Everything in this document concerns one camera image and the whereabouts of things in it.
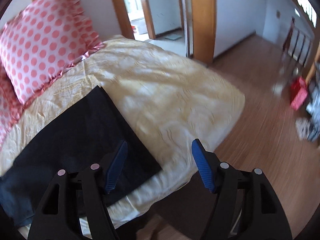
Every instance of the railing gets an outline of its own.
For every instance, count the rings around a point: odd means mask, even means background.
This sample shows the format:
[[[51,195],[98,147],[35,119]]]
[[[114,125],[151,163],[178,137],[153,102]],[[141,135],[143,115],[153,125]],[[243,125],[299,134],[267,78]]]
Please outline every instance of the railing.
[[[289,55],[305,66],[312,48],[313,39],[298,28],[293,29]]]

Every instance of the mattress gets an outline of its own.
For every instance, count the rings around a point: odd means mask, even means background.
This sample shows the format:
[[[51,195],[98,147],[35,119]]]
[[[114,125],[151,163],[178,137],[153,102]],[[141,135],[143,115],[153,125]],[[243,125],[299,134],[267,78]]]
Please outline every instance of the mattress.
[[[163,169],[108,208],[118,228],[190,181],[197,172],[192,141],[214,151],[238,120],[244,95],[199,63],[155,45],[119,35],[104,44],[25,110],[0,151],[0,176],[42,128],[101,86]],[[90,234],[86,219],[81,227]]]

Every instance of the pink pillow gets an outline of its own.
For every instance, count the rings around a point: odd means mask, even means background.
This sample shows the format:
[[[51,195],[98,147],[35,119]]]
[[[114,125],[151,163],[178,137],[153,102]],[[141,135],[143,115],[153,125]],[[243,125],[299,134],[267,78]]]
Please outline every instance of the pink pillow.
[[[14,93],[10,79],[0,66],[0,147],[12,125],[20,119],[22,111],[23,106]]]
[[[34,0],[0,32],[0,57],[25,107],[103,47],[83,12],[79,0]]]

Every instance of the red object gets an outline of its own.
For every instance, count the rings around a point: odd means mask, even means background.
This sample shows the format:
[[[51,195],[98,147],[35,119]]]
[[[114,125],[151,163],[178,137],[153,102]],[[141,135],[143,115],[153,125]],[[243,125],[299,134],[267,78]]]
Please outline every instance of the red object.
[[[302,77],[298,77],[290,87],[291,98],[290,106],[294,110],[298,110],[303,105],[308,96],[306,81]]]

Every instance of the black cloth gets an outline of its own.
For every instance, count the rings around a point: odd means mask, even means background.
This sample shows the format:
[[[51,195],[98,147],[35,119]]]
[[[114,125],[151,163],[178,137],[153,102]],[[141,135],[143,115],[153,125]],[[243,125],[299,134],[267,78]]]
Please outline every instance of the black cloth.
[[[60,169],[68,173],[82,171],[113,152],[120,140],[127,142],[128,156],[116,188],[108,200],[105,197],[107,206],[142,185],[161,167],[104,89],[96,87],[44,127],[0,178],[3,209],[15,226],[31,223],[41,197]],[[78,209],[85,215],[83,206]]]

